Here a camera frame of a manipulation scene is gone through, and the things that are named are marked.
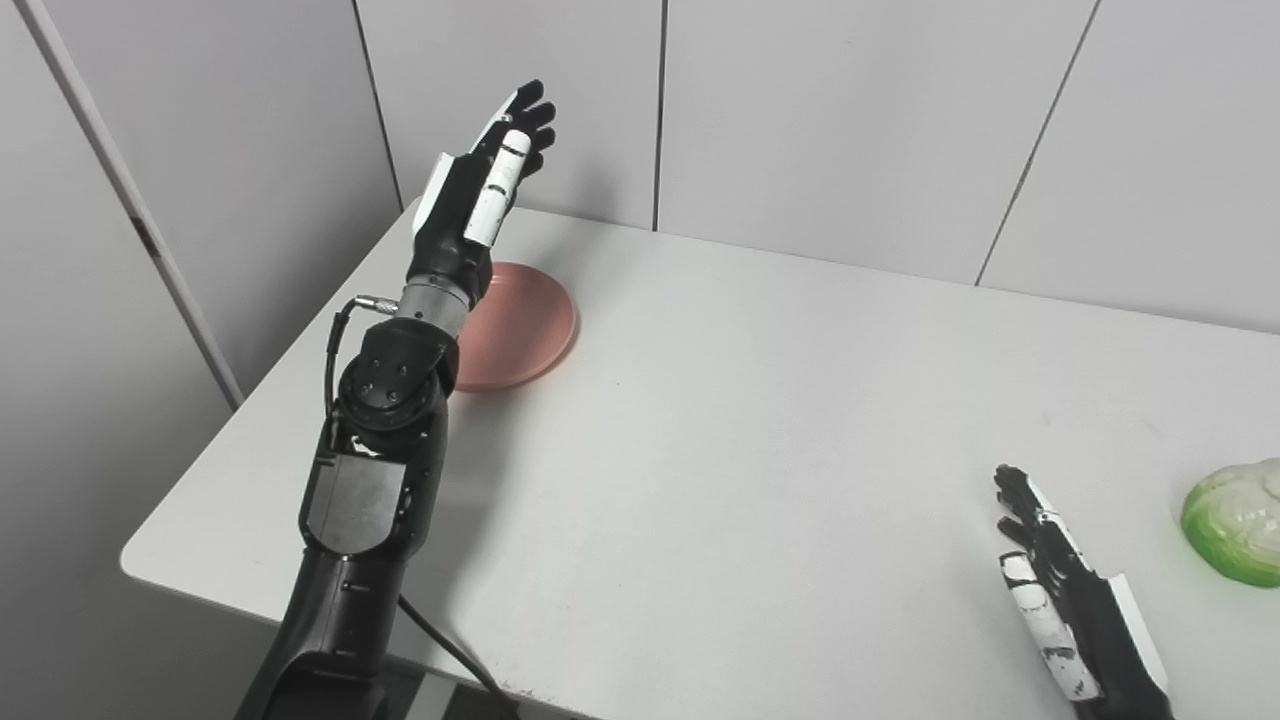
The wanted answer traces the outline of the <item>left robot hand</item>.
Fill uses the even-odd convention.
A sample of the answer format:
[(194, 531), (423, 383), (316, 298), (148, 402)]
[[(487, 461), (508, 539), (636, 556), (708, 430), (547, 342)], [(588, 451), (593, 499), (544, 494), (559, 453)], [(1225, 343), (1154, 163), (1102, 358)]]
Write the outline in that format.
[(492, 283), (497, 233), (520, 184), (544, 167), (556, 142), (550, 124), (557, 108), (544, 95), (540, 79), (521, 85), (467, 152), (438, 158), (411, 223), (407, 279), (445, 281), (470, 306), (483, 299)]

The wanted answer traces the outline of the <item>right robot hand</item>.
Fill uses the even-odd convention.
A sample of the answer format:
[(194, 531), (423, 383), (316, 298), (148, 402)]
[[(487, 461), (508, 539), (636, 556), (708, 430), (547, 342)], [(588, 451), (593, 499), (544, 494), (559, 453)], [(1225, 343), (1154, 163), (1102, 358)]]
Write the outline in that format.
[(1039, 656), (1079, 719), (1171, 719), (1169, 675), (1123, 574), (1101, 577), (1066, 523), (1019, 468), (995, 470), (1018, 544), (1000, 570)]

